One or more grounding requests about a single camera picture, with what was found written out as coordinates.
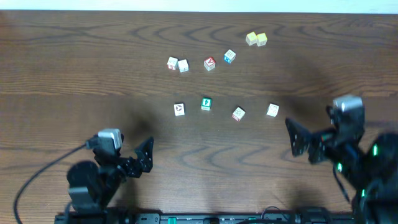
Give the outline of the white block red edge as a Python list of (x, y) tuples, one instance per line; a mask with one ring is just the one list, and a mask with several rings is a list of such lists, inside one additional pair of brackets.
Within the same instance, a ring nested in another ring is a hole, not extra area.
[(242, 119), (242, 117), (245, 115), (245, 111), (240, 108), (239, 106), (233, 111), (232, 117), (236, 120), (236, 121), (240, 121)]

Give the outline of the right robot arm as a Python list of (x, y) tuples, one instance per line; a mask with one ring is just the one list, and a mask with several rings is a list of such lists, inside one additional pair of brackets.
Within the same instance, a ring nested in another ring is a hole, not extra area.
[(308, 153), (311, 164), (333, 163), (355, 189), (351, 199), (358, 223), (397, 223), (397, 133), (382, 133), (367, 152), (359, 147), (364, 119), (335, 118), (332, 128), (311, 133), (287, 118), (293, 156)]

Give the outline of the white block dragonfly picture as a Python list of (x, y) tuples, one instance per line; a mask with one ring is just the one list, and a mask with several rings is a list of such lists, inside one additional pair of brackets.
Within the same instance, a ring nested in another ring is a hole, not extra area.
[(269, 106), (268, 106), (266, 115), (272, 116), (272, 117), (276, 117), (277, 114), (278, 114), (278, 111), (279, 111), (279, 106), (270, 103)]

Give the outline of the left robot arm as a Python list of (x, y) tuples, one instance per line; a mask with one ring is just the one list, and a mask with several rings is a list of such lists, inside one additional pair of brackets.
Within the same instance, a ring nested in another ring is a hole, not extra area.
[(93, 136), (86, 147), (95, 154), (95, 161), (82, 161), (67, 173), (68, 193), (72, 207), (79, 215), (103, 214), (119, 186), (128, 177), (139, 178), (153, 168), (154, 138), (142, 142), (134, 150), (137, 157), (121, 157), (121, 148), (113, 138)]

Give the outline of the white block soccer ball picture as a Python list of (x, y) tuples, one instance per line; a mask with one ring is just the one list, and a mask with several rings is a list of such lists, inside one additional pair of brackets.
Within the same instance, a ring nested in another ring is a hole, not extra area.
[(183, 116), (185, 114), (185, 106), (183, 103), (174, 104), (175, 116)]

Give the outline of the green edged alphabet block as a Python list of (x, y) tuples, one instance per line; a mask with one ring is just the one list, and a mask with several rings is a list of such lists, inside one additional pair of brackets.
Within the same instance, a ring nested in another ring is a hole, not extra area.
[(212, 99), (211, 98), (202, 98), (201, 101), (201, 109), (205, 111), (211, 110)]

